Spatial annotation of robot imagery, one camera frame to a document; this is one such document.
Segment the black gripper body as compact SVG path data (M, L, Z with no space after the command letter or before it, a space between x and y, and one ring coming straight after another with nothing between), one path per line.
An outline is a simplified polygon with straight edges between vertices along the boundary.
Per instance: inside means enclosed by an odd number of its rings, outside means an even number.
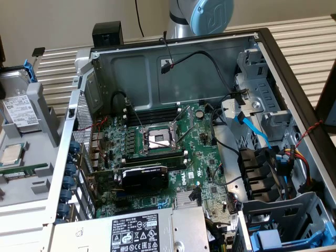
M3 63L5 62L5 60L6 58L5 58L5 53L3 49L3 43L0 37L0 69L4 68ZM0 99L3 100L5 97L6 97L5 89L3 88L2 84L0 84Z

